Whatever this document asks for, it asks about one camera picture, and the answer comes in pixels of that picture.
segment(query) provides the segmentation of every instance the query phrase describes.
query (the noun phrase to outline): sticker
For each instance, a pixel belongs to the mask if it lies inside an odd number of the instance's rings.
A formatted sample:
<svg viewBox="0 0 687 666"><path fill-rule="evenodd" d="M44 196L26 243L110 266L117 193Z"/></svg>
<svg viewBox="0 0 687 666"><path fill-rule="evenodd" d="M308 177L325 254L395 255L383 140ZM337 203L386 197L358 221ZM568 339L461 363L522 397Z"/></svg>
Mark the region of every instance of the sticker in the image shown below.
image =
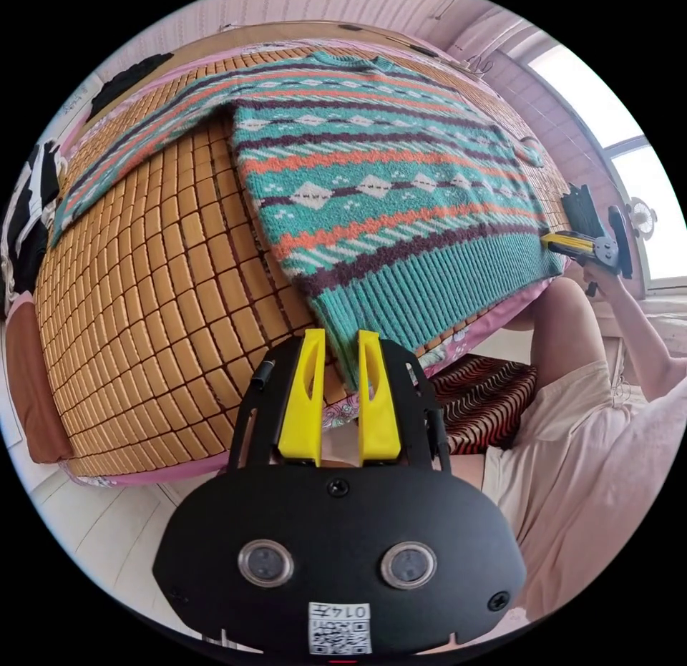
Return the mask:
<svg viewBox="0 0 687 666"><path fill-rule="evenodd" d="M371 654L369 604L308 604L311 654Z"/></svg>

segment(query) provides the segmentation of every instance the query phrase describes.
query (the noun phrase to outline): teal sweater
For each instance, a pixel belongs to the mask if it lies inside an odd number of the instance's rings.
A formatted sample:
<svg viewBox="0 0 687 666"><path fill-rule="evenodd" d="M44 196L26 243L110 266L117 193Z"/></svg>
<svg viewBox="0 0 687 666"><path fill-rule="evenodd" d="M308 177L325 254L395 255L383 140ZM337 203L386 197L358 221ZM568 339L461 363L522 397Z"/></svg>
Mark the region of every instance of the teal sweater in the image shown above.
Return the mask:
<svg viewBox="0 0 687 666"><path fill-rule="evenodd" d="M512 139L450 87L377 57L318 52L189 84L75 183L54 241L147 155L220 106L264 232L357 387L356 335L410 349L560 275Z"/></svg>

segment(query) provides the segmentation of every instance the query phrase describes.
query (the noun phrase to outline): knee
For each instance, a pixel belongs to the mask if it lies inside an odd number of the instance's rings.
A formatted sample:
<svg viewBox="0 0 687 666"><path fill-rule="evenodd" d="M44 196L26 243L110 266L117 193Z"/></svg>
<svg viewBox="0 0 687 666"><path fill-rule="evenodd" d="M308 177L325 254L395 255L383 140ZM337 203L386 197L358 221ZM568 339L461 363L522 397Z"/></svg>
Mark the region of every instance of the knee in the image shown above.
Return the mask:
<svg viewBox="0 0 687 666"><path fill-rule="evenodd" d="M540 305L560 313L571 313L581 308L590 308L584 290L569 278L557 278L542 292Z"/></svg>

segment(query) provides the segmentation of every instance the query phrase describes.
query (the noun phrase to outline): striped sweater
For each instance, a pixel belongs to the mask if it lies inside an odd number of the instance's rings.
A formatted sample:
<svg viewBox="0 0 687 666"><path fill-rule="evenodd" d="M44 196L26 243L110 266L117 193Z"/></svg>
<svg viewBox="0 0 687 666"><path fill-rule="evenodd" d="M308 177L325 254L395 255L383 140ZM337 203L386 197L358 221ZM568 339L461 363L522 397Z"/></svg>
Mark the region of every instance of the striped sweater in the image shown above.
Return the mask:
<svg viewBox="0 0 687 666"><path fill-rule="evenodd" d="M452 88L377 57L317 52L211 75L125 133L72 187L61 231L220 106L272 251L357 387L356 334L418 348L562 272L521 163L536 151Z"/></svg>

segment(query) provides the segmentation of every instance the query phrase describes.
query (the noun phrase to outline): camera lens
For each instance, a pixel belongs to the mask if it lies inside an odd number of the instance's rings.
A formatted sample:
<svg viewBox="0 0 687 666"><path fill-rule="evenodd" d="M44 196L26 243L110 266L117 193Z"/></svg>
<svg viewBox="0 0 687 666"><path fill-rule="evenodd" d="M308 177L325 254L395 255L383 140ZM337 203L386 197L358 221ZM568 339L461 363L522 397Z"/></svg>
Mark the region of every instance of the camera lens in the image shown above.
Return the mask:
<svg viewBox="0 0 687 666"><path fill-rule="evenodd" d="M396 589L416 589L426 584L437 570L437 557L421 542L394 545L381 560L381 575Z"/></svg>
<svg viewBox="0 0 687 666"><path fill-rule="evenodd" d="M279 587L291 578L293 560L285 547L270 539L246 544L238 555L243 577L259 587Z"/></svg>

